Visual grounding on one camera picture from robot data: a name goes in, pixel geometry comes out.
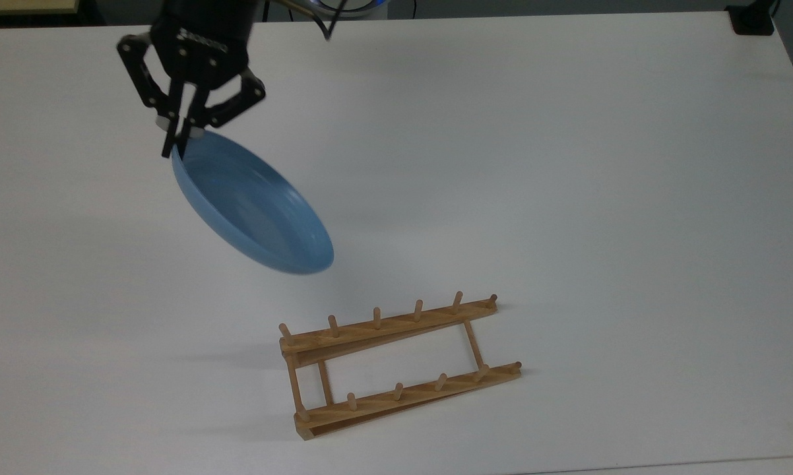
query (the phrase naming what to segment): table surface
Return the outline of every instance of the table surface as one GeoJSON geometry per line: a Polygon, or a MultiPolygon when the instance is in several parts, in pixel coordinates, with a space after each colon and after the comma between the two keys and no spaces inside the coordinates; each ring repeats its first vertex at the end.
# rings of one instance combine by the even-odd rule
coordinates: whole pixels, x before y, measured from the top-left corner
{"type": "MultiPolygon", "coordinates": [[[[288,276],[191,210],[119,62],[0,30],[0,473],[549,472],[793,456],[793,70],[726,13],[258,24],[222,133],[314,205],[288,276]],[[523,378],[303,442],[276,326],[499,294],[523,378]]],[[[151,65],[159,73],[158,64],[151,65]]],[[[213,94],[212,101],[229,90],[213,94]]],[[[472,371],[453,327],[337,395],[472,371]]],[[[303,400],[323,403],[314,367],[303,400]]]]}
{"type": "Polygon", "coordinates": [[[80,0],[0,0],[0,15],[75,13],[80,0]]]}

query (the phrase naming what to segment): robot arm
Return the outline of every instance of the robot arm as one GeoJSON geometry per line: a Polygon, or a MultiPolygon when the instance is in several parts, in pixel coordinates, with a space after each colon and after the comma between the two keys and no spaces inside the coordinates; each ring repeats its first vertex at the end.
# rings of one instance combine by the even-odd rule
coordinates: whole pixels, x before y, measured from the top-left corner
{"type": "MultiPolygon", "coordinates": [[[[156,109],[156,124],[165,131],[162,156],[169,157],[174,144],[180,154],[185,153],[188,139],[202,135],[207,125],[221,127],[265,98],[264,84],[247,67],[247,40],[259,1],[164,0],[162,12],[149,32],[125,36],[118,43],[118,52],[135,89],[145,106],[156,109]],[[171,78],[167,94],[153,80],[144,62],[151,45],[171,78]],[[236,76],[241,81],[240,92],[207,108],[210,91],[236,76]],[[177,135],[185,83],[194,84],[195,93],[177,135]]],[[[291,0],[273,1],[314,19],[327,40],[346,4],[342,0],[326,27],[314,12],[291,0]]]]}

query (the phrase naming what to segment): wooden dowel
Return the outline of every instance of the wooden dowel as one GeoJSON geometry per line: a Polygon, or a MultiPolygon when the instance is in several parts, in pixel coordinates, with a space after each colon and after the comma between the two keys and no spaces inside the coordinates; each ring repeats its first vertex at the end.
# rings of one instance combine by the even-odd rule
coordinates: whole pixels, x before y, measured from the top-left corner
{"type": "Polygon", "coordinates": [[[472,324],[470,321],[464,321],[464,330],[466,330],[466,339],[470,341],[470,348],[472,348],[472,357],[476,358],[476,367],[482,367],[484,360],[482,359],[481,352],[478,351],[478,342],[476,342],[476,334],[472,331],[472,324]]]}
{"type": "Polygon", "coordinates": [[[327,373],[327,362],[322,359],[317,362],[317,369],[321,370],[321,384],[323,385],[323,396],[327,398],[327,406],[335,404],[333,400],[333,388],[329,384],[329,373],[327,373]]]}
{"type": "Polygon", "coordinates": [[[423,301],[418,300],[417,303],[414,304],[414,321],[420,321],[420,312],[423,311],[423,301]]]}
{"type": "Polygon", "coordinates": [[[472,376],[472,382],[477,383],[484,378],[484,375],[487,375],[488,371],[490,371],[490,366],[487,364],[483,364],[479,367],[478,371],[476,371],[475,375],[472,376]]]}
{"type": "Polygon", "coordinates": [[[297,369],[294,367],[294,361],[291,355],[285,357],[285,364],[288,364],[288,378],[291,379],[291,393],[294,395],[294,408],[303,421],[308,422],[310,417],[309,413],[303,407],[303,398],[300,397],[300,382],[297,381],[297,369]]]}
{"type": "Polygon", "coordinates": [[[441,388],[444,387],[445,382],[447,382],[447,374],[441,373],[441,376],[438,378],[438,382],[435,383],[435,391],[440,391],[441,388]]]}
{"type": "Polygon", "coordinates": [[[335,319],[335,315],[329,315],[329,328],[333,330],[333,338],[337,338],[341,331],[338,330],[338,322],[335,319]]]}
{"type": "Polygon", "coordinates": [[[455,300],[452,301],[452,313],[458,313],[460,307],[460,298],[464,297],[464,292],[458,291],[455,294],[455,300]]]}
{"type": "Polygon", "coordinates": [[[288,331],[288,326],[283,323],[279,324],[279,331],[282,331],[282,336],[285,337],[285,343],[288,344],[289,346],[293,346],[294,336],[291,334],[290,331],[288,331]]]}

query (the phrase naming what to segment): blue plate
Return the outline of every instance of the blue plate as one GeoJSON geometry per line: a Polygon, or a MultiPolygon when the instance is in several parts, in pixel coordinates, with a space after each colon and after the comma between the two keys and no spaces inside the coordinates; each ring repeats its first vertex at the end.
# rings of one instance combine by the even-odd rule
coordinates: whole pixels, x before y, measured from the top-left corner
{"type": "Polygon", "coordinates": [[[254,261],[291,274],[324,270],[333,242],[291,183],[251,151],[216,133],[174,147],[174,177],[220,237],[254,261]]]}

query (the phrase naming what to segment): gray floor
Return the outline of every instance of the gray floor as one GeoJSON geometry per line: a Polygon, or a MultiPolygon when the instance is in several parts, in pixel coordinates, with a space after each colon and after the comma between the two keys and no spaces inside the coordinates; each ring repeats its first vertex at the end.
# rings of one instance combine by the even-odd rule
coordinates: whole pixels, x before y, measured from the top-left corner
{"type": "MultiPolygon", "coordinates": [[[[97,0],[109,24],[149,24],[161,0],[97,0]]],[[[587,13],[638,13],[722,11],[728,4],[748,0],[417,0],[417,18],[459,18],[515,15],[587,15],[587,13]]],[[[391,0],[389,18],[411,18],[412,0],[391,0]]],[[[288,10],[274,6],[269,21],[289,21],[288,10]]],[[[775,18],[793,64],[793,0],[782,0],[775,18]]]]}

